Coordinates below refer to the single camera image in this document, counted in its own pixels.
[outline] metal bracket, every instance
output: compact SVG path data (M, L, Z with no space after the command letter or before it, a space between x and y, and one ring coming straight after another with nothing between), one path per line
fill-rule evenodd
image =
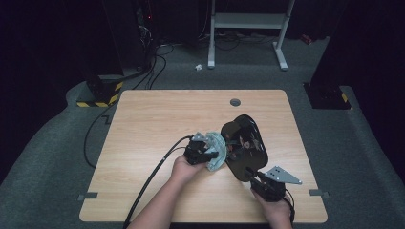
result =
M277 182L283 183L293 183L293 184L302 184L303 181L293 176L286 170L282 169L279 166L274 166L269 171L265 172L266 177L275 180Z

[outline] white shelf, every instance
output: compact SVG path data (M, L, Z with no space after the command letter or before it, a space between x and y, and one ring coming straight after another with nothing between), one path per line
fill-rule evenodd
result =
M216 13L215 28L281 29L285 14Z

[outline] table top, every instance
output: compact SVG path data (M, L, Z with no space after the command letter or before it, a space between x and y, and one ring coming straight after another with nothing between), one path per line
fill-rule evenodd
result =
M234 107L230 100L241 105ZM287 95L280 90L125 91L117 104L88 193L80 212L83 221L125 221L141 187L167 151L182 137L220 132L238 115L257 123L268 153L266 172L280 166L303 181L286 184L295 200L295 222L327 220ZM179 146L186 146L188 140ZM170 177L179 149L163 163L143 194L133 217ZM250 192L226 163L216 172L203 170L183 190L173 222L266 222Z

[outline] white metal stand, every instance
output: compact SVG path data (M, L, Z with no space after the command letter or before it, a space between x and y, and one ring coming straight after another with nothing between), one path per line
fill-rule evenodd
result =
M289 0L286 13L216 13L215 0L212 0L211 10L211 30L208 51L208 69L215 68L215 29L216 28L245 28L245 29L278 29L280 34L277 42L273 42L280 68L288 70L286 59L284 58L281 46L283 44L289 18L295 0Z

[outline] hand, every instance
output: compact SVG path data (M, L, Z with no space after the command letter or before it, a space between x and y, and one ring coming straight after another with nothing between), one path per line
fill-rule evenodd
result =
M173 164L170 180L179 182L180 184L186 184L194 177L195 174L205 167L205 163L190 165L185 156L179 156L176 158Z
M292 228L291 222L289 221L290 209L289 205L282 199L278 202L267 202L254 190L250 189L253 193L253 196L259 201L262 205L263 213L273 229L290 229Z

